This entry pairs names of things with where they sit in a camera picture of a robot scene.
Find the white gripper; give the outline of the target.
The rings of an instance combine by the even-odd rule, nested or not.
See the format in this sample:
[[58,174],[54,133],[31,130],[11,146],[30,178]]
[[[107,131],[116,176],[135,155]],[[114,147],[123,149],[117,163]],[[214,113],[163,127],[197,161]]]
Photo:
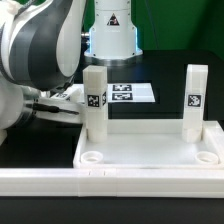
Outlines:
[[84,105],[80,103],[39,98],[33,103],[33,112],[38,118],[50,121],[71,124],[85,122]]

